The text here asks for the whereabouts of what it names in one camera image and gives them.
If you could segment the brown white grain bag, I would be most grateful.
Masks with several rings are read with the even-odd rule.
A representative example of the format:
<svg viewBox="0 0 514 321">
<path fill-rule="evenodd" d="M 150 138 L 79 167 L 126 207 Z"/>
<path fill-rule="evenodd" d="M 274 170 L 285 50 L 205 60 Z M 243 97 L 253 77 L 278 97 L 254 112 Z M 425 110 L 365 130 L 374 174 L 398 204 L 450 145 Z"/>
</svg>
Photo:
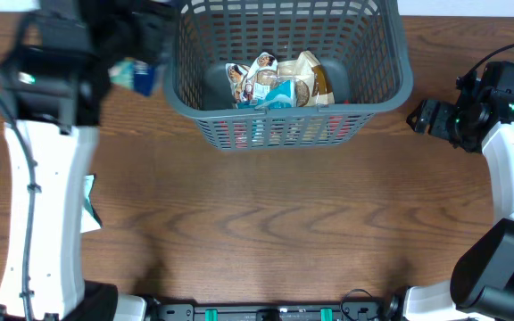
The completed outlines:
<svg viewBox="0 0 514 321">
<path fill-rule="evenodd" d="M 314 77 L 312 82 L 311 98 L 303 107 L 333 104 L 335 102 L 335 97 L 332 84 L 327 77 L 325 69 L 316 56 L 309 51 L 304 51 L 299 54 L 296 60 L 298 61 L 298 64 L 302 63 L 305 65 L 306 70 Z M 252 64 L 248 66 L 244 64 L 228 63 L 225 67 L 235 103 L 239 102 L 239 85 L 245 78 L 247 71 Z"/>
<path fill-rule="evenodd" d="M 239 101 L 256 105 L 282 83 L 289 81 L 294 84 L 296 106 L 303 107 L 311 98 L 313 80 L 305 65 L 298 64 L 297 60 L 280 62 L 272 54 L 262 52 L 239 85 Z"/>
</svg>

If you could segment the orange spaghetti packet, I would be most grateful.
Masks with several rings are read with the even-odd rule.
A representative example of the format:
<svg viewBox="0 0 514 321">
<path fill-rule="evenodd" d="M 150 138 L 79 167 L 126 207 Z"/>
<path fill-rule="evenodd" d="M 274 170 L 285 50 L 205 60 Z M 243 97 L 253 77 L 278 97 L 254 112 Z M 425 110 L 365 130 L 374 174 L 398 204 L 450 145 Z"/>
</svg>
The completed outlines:
<svg viewBox="0 0 514 321">
<path fill-rule="evenodd" d="M 289 116 L 284 111 L 328 111 L 327 105 L 289 109 L 266 109 L 264 116 L 218 120 L 211 142 L 225 149 L 305 147 L 338 144 L 349 137 L 358 118 L 335 115 Z"/>
</svg>

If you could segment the teal white pouch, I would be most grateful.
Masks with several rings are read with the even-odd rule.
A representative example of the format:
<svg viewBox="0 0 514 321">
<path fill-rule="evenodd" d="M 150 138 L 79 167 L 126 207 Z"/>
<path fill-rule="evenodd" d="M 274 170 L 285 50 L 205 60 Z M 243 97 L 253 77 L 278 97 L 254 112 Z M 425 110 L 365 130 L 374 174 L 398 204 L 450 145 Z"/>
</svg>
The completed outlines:
<svg viewBox="0 0 514 321">
<path fill-rule="evenodd" d="M 286 109 L 297 103 L 295 81 L 292 79 L 271 86 L 247 83 L 240 94 L 240 101 L 234 103 L 237 109 Z"/>
</svg>

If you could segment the Kleenex tissue multipack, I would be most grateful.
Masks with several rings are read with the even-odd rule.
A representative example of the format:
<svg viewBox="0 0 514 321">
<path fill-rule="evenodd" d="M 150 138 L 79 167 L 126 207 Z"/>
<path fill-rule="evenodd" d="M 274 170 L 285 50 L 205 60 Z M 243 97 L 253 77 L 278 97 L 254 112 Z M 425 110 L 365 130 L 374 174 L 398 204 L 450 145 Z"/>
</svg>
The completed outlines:
<svg viewBox="0 0 514 321">
<path fill-rule="evenodd" d="M 109 76 L 114 85 L 151 96 L 158 86 L 159 71 L 157 67 L 128 58 L 115 63 L 109 69 Z"/>
</svg>

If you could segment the teal white packet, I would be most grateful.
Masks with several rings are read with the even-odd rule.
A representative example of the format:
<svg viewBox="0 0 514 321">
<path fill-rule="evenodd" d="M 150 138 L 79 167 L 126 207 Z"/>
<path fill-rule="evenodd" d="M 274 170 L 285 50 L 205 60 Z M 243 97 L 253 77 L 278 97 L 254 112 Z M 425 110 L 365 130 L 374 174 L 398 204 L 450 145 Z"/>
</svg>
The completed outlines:
<svg viewBox="0 0 514 321">
<path fill-rule="evenodd" d="M 95 174 L 89 174 L 85 176 L 84 200 L 82 205 L 80 226 L 80 232 L 82 234 L 99 230 L 103 227 L 103 222 L 96 213 L 90 198 L 94 187 L 94 182 Z"/>
</svg>

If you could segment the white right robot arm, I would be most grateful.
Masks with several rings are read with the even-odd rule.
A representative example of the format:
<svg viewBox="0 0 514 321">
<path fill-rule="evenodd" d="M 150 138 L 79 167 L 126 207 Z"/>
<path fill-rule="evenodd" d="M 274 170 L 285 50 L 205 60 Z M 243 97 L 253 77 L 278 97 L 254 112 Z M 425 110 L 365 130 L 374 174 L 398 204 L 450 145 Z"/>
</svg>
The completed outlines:
<svg viewBox="0 0 514 321">
<path fill-rule="evenodd" d="M 449 280 L 407 290 L 401 318 L 514 320 L 514 103 L 424 101 L 409 122 L 416 132 L 485 156 L 494 224 L 459 259 Z"/>
</svg>

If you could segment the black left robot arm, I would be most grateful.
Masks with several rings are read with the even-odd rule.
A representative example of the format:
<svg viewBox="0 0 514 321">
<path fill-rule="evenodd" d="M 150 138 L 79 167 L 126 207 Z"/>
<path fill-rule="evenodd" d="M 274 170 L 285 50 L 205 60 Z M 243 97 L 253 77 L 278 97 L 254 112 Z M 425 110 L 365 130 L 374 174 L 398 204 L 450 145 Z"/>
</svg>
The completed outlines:
<svg viewBox="0 0 514 321">
<path fill-rule="evenodd" d="M 21 18 L 0 63 L 0 114 L 12 170 L 0 320 L 152 320 L 153 299 L 84 279 L 87 171 L 109 71 L 165 62 L 172 1 L 43 1 Z"/>
</svg>

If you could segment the grey plastic mesh basket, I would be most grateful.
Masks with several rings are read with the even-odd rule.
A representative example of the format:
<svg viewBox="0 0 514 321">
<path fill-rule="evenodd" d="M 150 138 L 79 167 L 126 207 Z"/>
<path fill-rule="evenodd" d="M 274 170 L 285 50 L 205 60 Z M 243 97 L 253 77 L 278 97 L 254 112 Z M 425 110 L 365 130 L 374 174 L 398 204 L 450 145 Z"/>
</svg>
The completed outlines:
<svg viewBox="0 0 514 321">
<path fill-rule="evenodd" d="M 211 142 L 215 121 L 266 114 L 266 109 L 233 106 L 226 65 L 248 65 L 262 52 L 292 61 L 304 51 L 313 53 L 325 69 L 335 102 L 328 111 L 283 114 L 332 112 L 358 118 L 343 142 L 375 115 L 400 107 L 412 91 L 408 45 L 395 1 L 235 0 L 179 3 L 164 93 L 212 146 L 250 150 Z"/>
</svg>

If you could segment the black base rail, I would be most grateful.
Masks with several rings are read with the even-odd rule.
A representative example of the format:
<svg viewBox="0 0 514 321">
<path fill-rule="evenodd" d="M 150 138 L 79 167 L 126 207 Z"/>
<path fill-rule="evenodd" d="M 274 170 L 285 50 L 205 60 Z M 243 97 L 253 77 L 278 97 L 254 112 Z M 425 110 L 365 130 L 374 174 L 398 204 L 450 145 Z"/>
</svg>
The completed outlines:
<svg viewBox="0 0 514 321">
<path fill-rule="evenodd" d="M 198 305 L 161 303 L 146 310 L 147 321 L 385 321 L 402 319 L 403 297 L 385 299 L 352 289 L 338 302 Z"/>
</svg>

